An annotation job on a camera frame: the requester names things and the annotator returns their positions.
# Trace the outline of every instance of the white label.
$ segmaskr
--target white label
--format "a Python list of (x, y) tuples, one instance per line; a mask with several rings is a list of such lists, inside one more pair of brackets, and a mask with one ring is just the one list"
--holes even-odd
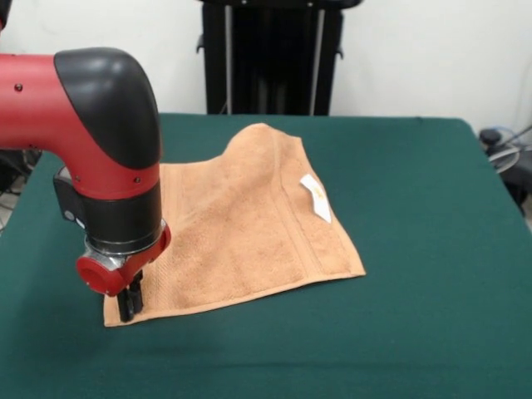
[(77, 223), (82, 229), (85, 229), (85, 225), (84, 225), (83, 222), (81, 222), (79, 219), (76, 219), (76, 223)]
[(331, 208), (329, 207), (329, 201), (321, 185), (311, 175), (303, 176), (300, 183), (313, 195), (314, 213), (328, 223), (331, 223), (333, 221)]

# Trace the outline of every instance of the orange towel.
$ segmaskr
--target orange towel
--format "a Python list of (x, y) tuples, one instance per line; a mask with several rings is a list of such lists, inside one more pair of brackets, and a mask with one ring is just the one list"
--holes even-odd
[[(161, 165), (160, 181), (172, 242), (144, 268), (145, 306), (133, 323), (365, 274), (297, 137), (249, 126), (212, 160)], [(331, 223), (315, 213), (313, 196), (326, 201)], [(104, 319), (123, 325), (114, 298), (104, 301)]]

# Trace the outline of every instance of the cable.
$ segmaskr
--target cable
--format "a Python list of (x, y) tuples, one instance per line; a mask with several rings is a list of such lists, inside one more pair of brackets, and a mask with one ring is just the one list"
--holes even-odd
[(10, 195), (16, 195), (17, 197), (20, 197), (20, 194), (22, 194), (21, 191), (13, 191), (11, 189), (7, 189), (4, 191), (4, 194), (10, 194)]
[(516, 166), (517, 162), (519, 162), (520, 158), (521, 158), (521, 153), (520, 152), (516, 152), (515, 153), (515, 157), (514, 157), (514, 159), (511, 162), (508, 162), (507, 165), (504, 165), (504, 166), (502, 166), (500, 168), (495, 168), (497, 174), (500, 175), (501, 173), (505, 173), (507, 170), (510, 170), (511, 168)]
[(512, 148), (510, 148), (508, 150), (504, 150), (504, 151), (498, 152), (496, 154), (493, 154), (488, 159), (490, 160), (490, 162), (493, 162), (494, 160), (498, 160), (500, 158), (504, 158), (505, 156), (508, 156), (508, 155), (519, 154), (520, 152), (521, 152), (521, 149), (519, 149), (517, 147), (512, 147)]
[(521, 154), (523, 152), (530, 152), (530, 151), (532, 151), (532, 145), (526, 146), (524, 148), (512, 147), (512, 148), (509, 148), (508, 150), (504, 150), (504, 151), (498, 152), (497, 154), (493, 154), (490, 158), (488, 158), (488, 160), (490, 161), (490, 163), (493, 163), (494, 161), (504, 158), (506, 156), (514, 155), (514, 158), (510, 162), (508, 162), (506, 165), (503, 165), (501, 167), (497, 167), (497, 166), (495, 167), (495, 171), (497, 172), (497, 174), (500, 175), (501, 173), (504, 173), (507, 170), (510, 170), (511, 168), (516, 166), (517, 163), (520, 161)]
[(17, 164), (15, 164), (12, 160), (10, 160), (9, 158), (7, 158), (6, 156), (3, 156), (3, 154), (0, 153), (0, 160), (11, 166), (14, 170), (16, 170), (18, 172), (18, 174), (24, 176), (24, 177), (28, 177), (28, 173), (24, 170), (21, 169), (21, 167)]
[(492, 129), (494, 131), (505, 131), (506, 133), (510, 133), (510, 135), (517, 140), (517, 142), (519, 144), (522, 144), (521, 143), (521, 140), (519, 137), (517, 137), (517, 133), (515, 133), (513, 130), (511, 130), (509, 127), (505, 127), (505, 126), (492, 126), (492, 127), (489, 127), (488, 129)]
[(12, 212), (15, 210), (14, 208), (12, 208), (11, 206), (7, 206), (5, 204), (2, 204), (0, 203), (0, 207), (4, 208), (4, 209), (7, 209), (7, 210), (11, 210)]
[(521, 136), (526, 135), (529, 131), (532, 131), (532, 125), (526, 127), (523, 131), (518, 133), (517, 135), (509, 138), (508, 140), (503, 141), (502, 143), (498, 144), (496, 148), (500, 148), (505, 146), (506, 144), (511, 143), (513, 140), (519, 139)]

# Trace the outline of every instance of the green tablecloth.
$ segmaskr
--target green tablecloth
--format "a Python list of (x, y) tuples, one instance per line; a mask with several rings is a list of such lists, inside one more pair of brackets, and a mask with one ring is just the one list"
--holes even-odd
[(532, 396), (532, 240), (457, 120), (162, 116), (167, 162), (300, 135), (368, 275), (105, 329), (45, 155), (0, 239), (0, 397)]

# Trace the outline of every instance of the black equipment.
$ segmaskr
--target black equipment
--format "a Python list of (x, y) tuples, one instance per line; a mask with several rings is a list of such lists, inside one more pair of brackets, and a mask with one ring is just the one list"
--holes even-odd
[(506, 141), (496, 129), (480, 132), (480, 141), (485, 145), (490, 162), (523, 213), (522, 205), (532, 194), (532, 146), (515, 141), (529, 131), (532, 131), (532, 126)]
[(0, 31), (6, 27), (12, 0), (0, 0)]
[(209, 114), (328, 115), (342, 10), (362, 0), (203, 0)]

